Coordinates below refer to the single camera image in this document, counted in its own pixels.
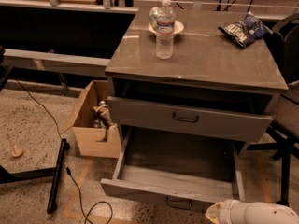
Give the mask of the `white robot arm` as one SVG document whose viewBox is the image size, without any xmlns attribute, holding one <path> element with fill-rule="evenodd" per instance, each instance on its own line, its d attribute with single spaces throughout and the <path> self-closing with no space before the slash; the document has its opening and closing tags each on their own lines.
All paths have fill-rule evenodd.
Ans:
<svg viewBox="0 0 299 224">
<path fill-rule="evenodd" d="M 205 217 L 213 224 L 299 224 L 299 216 L 288 206 L 234 199 L 211 205 Z"/>
</svg>

